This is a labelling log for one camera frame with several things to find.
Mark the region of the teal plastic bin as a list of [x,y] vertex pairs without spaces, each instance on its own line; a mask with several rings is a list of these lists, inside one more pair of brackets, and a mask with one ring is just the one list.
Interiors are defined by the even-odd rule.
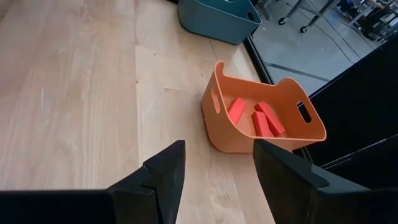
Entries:
[[239,45],[262,20],[250,0],[178,0],[181,26],[194,34]]

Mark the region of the orange plastic bin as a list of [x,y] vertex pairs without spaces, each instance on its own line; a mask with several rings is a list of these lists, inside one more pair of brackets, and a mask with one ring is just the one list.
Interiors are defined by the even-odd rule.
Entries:
[[[237,125],[228,116],[228,108],[237,97],[246,102]],[[201,100],[208,138],[219,151],[251,153],[256,135],[252,114],[259,102],[267,103],[285,128],[277,137],[265,141],[293,151],[326,139],[326,129],[302,87],[292,78],[276,85],[258,83],[224,74],[224,62],[215,64]]]

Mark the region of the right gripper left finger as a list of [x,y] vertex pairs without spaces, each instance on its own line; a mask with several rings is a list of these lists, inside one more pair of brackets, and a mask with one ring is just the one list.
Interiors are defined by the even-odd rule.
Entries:
[[175,224],[185,179],[185,141],[177,140],[108,188],[117,224]]

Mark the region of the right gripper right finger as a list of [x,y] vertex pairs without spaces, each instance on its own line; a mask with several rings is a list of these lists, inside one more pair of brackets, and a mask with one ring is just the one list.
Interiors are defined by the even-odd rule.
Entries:
[[329,182],[312,164],[285,149],[257,139],[253,145],[257,176],[276,224],[309,224],[312,191]]

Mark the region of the black folding partition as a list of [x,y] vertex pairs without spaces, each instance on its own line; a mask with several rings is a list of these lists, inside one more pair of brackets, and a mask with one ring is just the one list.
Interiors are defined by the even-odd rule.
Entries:
[[326,139],[307,147],[324,166],[398,134],[398,34],[310,95]]

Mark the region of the black rolling desk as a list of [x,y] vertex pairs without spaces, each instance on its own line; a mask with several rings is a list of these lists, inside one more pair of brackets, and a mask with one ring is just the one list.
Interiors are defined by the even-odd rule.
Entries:
[[[264,17],[266,20],[271,19],[271,13],[266,9],[266,7],[272,2],[279,2],[282,0],[258,0],[257,6],[263,13]],[[281,17],[277,23],[278,25],[282,26],[287,23],[287,21],[297,12],[300,12],[300,10],[306,11],[308,13],[313,14],[313,17],[310,18],[310,22],[302,26],[299,29],[299,32],[301,34],[306,33],[310,28],[313,26],[317,26],[316,23],[317,21],[321,18],[324,17],[326,11],[329,8],[335,7],[340,0],[326,0],[326,3],[323,5],[322,8],[318,9],[315,5],[312,5],[312,0],[296,0],[297,2],[292,6],[291,10],[287,13],[286,16]]]

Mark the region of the red wooden block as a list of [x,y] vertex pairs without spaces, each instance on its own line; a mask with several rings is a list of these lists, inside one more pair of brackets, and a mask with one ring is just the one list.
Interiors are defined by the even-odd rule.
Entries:
[[263,112],[266,115],[268,125],[274,134],[274,137],[281,136],[285,133],[285,128],[279,121],[274,110],[265,102],[259,102],[255,105],[255,110]]
[[246,102],[240,97],[235,98],[230,104],[228,108],[228,116],[233,124],[237,125],[239,123],[245,107]]
[[255,111],[251,116],[257,136],[274,137],[274,134],[268,125],[266,115],[263,112]]

